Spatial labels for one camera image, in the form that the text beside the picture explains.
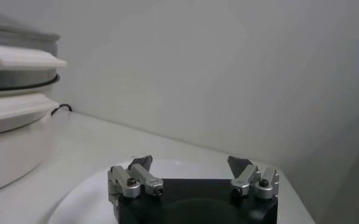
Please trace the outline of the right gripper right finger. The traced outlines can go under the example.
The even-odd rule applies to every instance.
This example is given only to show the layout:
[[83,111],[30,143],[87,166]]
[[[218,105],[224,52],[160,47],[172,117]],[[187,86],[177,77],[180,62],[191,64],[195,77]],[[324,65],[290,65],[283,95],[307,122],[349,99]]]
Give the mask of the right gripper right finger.
[[231,196],[236,198],[254,194],[259,199],[272,199],[279,195],[279,173],[273,167],[267,167],[263,173],[248,159],[229,156],[228,165],[234,179],[230,181]]

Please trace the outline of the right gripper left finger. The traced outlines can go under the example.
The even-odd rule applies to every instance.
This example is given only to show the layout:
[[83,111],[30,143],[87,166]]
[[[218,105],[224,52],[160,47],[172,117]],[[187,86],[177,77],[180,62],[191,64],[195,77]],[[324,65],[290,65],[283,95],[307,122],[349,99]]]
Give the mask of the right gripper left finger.
[[149,172],[153,162],[151,155],[135,158],[127,168],[112,166],[107,172],[108,200],[115,201],[120,196],[137,198],[144,187],[146,194],[153,197],[163,195],[163,180]]

